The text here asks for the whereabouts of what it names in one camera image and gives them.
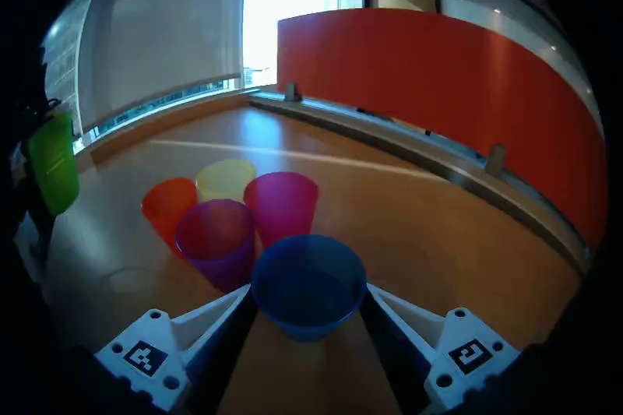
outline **orange partition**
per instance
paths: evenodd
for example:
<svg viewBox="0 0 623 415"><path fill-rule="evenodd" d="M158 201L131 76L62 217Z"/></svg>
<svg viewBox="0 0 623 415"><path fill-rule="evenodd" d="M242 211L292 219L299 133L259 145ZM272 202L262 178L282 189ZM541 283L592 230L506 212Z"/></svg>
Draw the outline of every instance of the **orange partition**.
<svg viewBox="0 0 623 415"><path fill-rule="evenodd" d="M428 12L346 9L279 22L277 85L387 114L505 166L547 197L591 248L604 235L604 141L547 63L495 32Z"/></svg>

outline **screw hole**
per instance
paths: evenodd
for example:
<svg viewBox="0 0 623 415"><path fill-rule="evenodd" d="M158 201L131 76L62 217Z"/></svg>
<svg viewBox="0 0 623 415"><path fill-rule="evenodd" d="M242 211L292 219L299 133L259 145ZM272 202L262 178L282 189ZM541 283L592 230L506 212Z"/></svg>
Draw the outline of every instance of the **screw hole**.
<svg viewBox="0 0 623 415"><path fill-rule="evenodd" d="M177 389L178 387L180 387L180 382L177 378L174 378L173 376L167 376L163 381L164 387L167 389Z"/></svg>
<svg viewBox="0 0 623 415"><path fill-rule="evenodd" d="M451 384L452 384L452 378L450 377L450 375L441 375L439 376L439 378L437 378L437 385L440 388L447 388Z"/></svg>

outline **roller blind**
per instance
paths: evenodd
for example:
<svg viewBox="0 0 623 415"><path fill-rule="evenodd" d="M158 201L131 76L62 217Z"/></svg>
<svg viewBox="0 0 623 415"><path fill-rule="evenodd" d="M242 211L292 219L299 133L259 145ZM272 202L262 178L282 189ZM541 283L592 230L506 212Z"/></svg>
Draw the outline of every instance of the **roller blind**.
<svg viewBox="0 0 623 415"><path fill-rule="evenodd" d="M84 130L140 102L241 73L243 0L92 0L78 60Z"/></svg>

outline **pink plastic cup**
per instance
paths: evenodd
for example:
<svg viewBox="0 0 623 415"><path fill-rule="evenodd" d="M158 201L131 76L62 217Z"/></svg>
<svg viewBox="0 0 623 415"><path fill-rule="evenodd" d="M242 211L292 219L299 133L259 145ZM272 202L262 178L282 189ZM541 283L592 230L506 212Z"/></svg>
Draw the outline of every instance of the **pink plastic cup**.
<svg viewBox="0 0 623 415"><path fill-rule="evenodd" d="M183 256L225 294L250 282L255 222L241 202L218 199L198 204L180 220L175 240Z"/></svg>
<svg viewBox="0 0 623 415"><path fill-rule="evenodd" d="M318 185L294 172L257 177L245 189L245 204L255 216L264 248L294 235L309 234L318 201Z"/></svg>

